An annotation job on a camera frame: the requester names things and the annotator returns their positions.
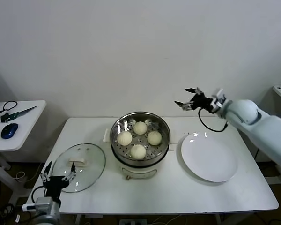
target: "computer mouse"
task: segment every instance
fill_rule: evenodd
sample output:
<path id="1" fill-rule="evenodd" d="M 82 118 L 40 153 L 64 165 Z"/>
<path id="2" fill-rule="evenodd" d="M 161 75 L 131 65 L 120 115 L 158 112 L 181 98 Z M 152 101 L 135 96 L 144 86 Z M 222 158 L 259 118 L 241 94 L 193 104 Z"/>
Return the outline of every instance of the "computer mouse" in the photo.
<path id="1" fill-rule="evenodd" d="M 19 125 L 17 123 L 11 123 L 11 124 L 6 125 L 1 132 L 1 137 L 3 139 L 11 138 L 12 136 L 14 136 L 18 127 L 19 127 Z"/>

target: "floor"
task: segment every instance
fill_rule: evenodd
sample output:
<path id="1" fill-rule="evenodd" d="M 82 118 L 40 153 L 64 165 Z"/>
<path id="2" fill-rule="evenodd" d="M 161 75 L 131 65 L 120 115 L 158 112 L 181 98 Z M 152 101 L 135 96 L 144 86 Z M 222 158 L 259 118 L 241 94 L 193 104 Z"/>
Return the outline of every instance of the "floor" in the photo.
<path id="1" fill-rule="evenodd" d="M 36 173 L 36 170 L 38 169 L 39 164 L 11 164 L 12 168 L 8 171 L 9 174 L 11 174 L 13 177 L 16 176 L 16 173 L 19 171 L 24 171 L 26 173 L 26 176 L 29 178 L 33 177 L 33 175 Z M 262 171 L 262 173 L 265 176 L 276 176 L 278 175 L 278 172 L 275 169 L 274 163 L 260 163 L 259 167 Z M 34 179 L 27 182 L 25 184 L 26 188 L 32 188 L 36 179 L 38 176 L 35 176 Z M 272 219 L 278 219 L 281 220 L 281 185 L 271 185 L 271 189 L 273 190 L 276 198 L 279 201 L 279 208 L 277 210 L 273 211 L 264 211 L 264 212 L 258 212 L 254 213 L 251 216 L 249 216 L 247 219 L 243 220 L 239 225 L 268 225 L 270 220 Z M 6 187 L 4 184 L 1 184 L 0 182 L 0 208 L 3 207 L 9 200 L 12 192 L 11 190 Z M 17 205 L 23 204 L 26 202 L 26 199 L 20 199 L 17 203 Z M 21 215 L 21 220 L 25 220 L 29 218 L 29 215 L 27 213 L 23 212 L 17 212 L 19 215 Z M 222 218 L 228 218 L 232 214 L 222 214 Z M 148 223 L 153 222 L 163 222 L 167 223 L 171 219 L 175 218 L 177 215 L 164 215 L 160 217 L 161 215 L 142 215 L 142 216 L 131 216 L 131 215 L 110 215 L 110 216 L 103 216 L 103 218 L 81 218 L 81 225 L 118 225 L 119 221 L 121 219 L 130 219 L 130 218 L 138 218 L 138 219 L 146 219 Z M 6 220 L 7 225 L 13 225 L 15 224 L 15 215 Z M 214 215 L 182 215 L 178 218 L 172 220 L 169 225 L 215 225 L 215 216 Z M 270 225 L 281 225 L 281 221 L 272 221 Z"/>

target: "cable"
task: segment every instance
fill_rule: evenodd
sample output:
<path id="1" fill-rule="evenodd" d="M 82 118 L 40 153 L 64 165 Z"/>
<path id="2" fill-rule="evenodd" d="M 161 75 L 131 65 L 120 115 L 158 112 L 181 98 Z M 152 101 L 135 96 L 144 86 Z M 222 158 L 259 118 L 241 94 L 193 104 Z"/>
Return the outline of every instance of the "cable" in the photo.
<path id="1" fill-rule="evenodd" d="M 256 215 L 265 225 L 267 225 L 266 221 L 265 221 L 258 213 L 255 213 L 255 215 Z"/>
<path id="2" fill-rule="evenodd" d="M 271 220 L 267 223 L 258 213 L 255 213 L 255 215 L 256 215 L 265 225 L 271 225 L 273 222 L 280 222 L 280 223 L 281 223 L 281 220 L 280 220 L 280 219 L 271 219 Z"/>
<path id="3" fill-rule="evenodd" d="M 26 175 L 26 173 L 24 172 L 24 171 L 19 171 L 19 172 L 17 172 L 17 174 L 15 175 L 15 180 L 17 181 L 17 182 L 20 182 L 20 183 L 26 183 L 26 182 L 29 182 L 29 181 L 31 181 L 31 180 L 33 180 L 34 178 L 35 178 L 35 176 L 37 175 L 37 172 L 38 172 L 38 170 L 39 170 L 39 168 L 41 167 L 41 165 L 42 165 L 42 163 L 40 163 L 39 165 L 38 165 L 38 168 L 37 168 L 37 171 L 36 171 L 36 173 L 33 175 L 33 177 L 31 177 L 29 180 L 27 180 L 27 181 L 20 181 L 20 179 L 21 178 L 23 178 L 23 177 L 25 177 L 25 175 Z"/>
<path id="4" fill-rule="evenodd" d="M 14 206 L 12 204 L 6 204 L 0 209 L 0 225 L 5 225 L 6 220 L 14 214 Z"/>
<path id="5" fill-rule="evenodd" d="M 31 200 L 32 200 L 33 203 L 36 203 L 36 201 L 34 201 L 34 198 L 33 198 L 34 193 L 35 193 L 37 190 L 39 190 L 39 189 L 41 189 L 41 188 L 43 188 L 43 187 L 44 187 L 44 186 L 38 186 L 36 189 L 34 189 L 34 190 L 32 191 Z"/>
<path id="6" fill-rule="evenodd" d="M 268 223 L 268 225 L 271 225 L 271 223 L 274 222 L 274 221 L 277 221 L 277 222 L 280 222 L 280 223 L 281 223 L 281 220 L 280 220 L 280 219 L 271 219 L 270 222 Z"/>
<path id="7" fill-rule="evenodd" d="M 155 222 L 157 220 L 159 220 L 162 216 L 160 216 L 159 218 L 157 218 L 156 220 L 153 221 L 153 223 L 151 224 L 148 224 L 148 225 L 154 225 L 154 224 L 163 224 L 163 225 L 168 225 L 171 221 L 173 221 L 174 219 L 177 219 L 178 217 L 182 216 L 182 214 L 174 217 L 173 219 L 170 219 L 167 223 L 164 223 L 164 222 Z"/>
<path id="8" fill-rule="evenodd" d="M 203 120 L 202 120 L 202 118 L 201 118 L 201 114 L 200 114 L 202 109 L 203 109 L 203 108 L 200 108 L 200 109 L 199 109 L 199 112 L 198 112 L 199 120 L 200 120 L 200 122 L 203 124 L 203 126 L 205 126 L 208 130 L 211 130 L 211 131 L 213 131 L 213 132 L 223 132 L 223 131 L 227 128 L 228 122 L 225 123 L 225 125 L 224 125 L 224 127 L 223 127 L 222 130 L 213 130 L 213 129 L 209 128 L 207 125 L 205 125 L 205 123 L 203 122 Z"/>
<path id="9" fill-rule="evenodd" d="M 159 220 L 162 216 L 160 216 L 159 218 L 155 219 L 152 223 L 155 223 L 157 220 Z"/>
<path id="10" fill-rule="evenodd" d="M 6 106 L 8 103 L 11 103 L 11 102 L 12 102 L 12 103 L 15 103 L 15 105 L 12 106 L 12 107 L 10 107 L 10 108 L 8 108 L 8 109 L 6 109 L 5 106 Z M 18 105 L 18 103 L 17 103 L 16 101 L 13 101 L 13 100 L 6 102 L 6 103 L 3 105 L 3 109 L 0 110 L 0 114 L 3 113 L 4 111 L 8 111 L 8 110 L 11 110 L 11 109 L 15 108 L 17 105 Z"/>
<path id="11" fill-rule="evenodd" d="M 257 152 L 256 152 L 256 154 L 255 154 L 255 156 L 254 156 L 254 159 L 256 160 L 256 158 L 257 158 L 257 155 L 258 155 L 258 153 L 259 153 L 259 150 L 260 149 L 257 149 Z"/>
<path id="12" fill-rule="evenodd" d="M 170 221 L 173 221 L 174 219 L 177 219 L 177 218 L 180 217 L 180 216 L 182 216 L 182 215 L 180 214 L 180 215 L 174 217 L 173 219 L 170 219 L 170 220 L 167 222 L 167 225 L 169 224 Z"/>

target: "glass lid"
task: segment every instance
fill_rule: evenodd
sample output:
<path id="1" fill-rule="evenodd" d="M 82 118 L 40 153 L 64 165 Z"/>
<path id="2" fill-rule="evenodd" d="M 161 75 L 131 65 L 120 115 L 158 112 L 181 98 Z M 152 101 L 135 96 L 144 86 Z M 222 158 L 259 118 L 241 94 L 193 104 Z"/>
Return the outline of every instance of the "glass lid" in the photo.
<path id="1" fill-rule="evenodd" d="M 92 186 L 105 168 L 106 158 L 103 150 L 90 143 L 77 144 L 67 149 L 55 161 L 52 176 L 65 176 L 71 171 L 75 161 L 76 177 L 64 192 L 75 193 Z"/>

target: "white plate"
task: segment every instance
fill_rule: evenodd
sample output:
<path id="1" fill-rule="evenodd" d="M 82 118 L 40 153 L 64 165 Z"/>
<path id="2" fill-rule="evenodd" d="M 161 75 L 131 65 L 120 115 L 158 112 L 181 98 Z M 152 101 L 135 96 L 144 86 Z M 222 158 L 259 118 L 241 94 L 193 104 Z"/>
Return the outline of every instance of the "white plate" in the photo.
<path id="1" fill-rule="evenodd" d="M 234 153 L 213 133 L 198 132 L 187 136 L 182 142 L 181 154 L 187 167 L 208 181 L 228 181 L 237 171 Z"/>

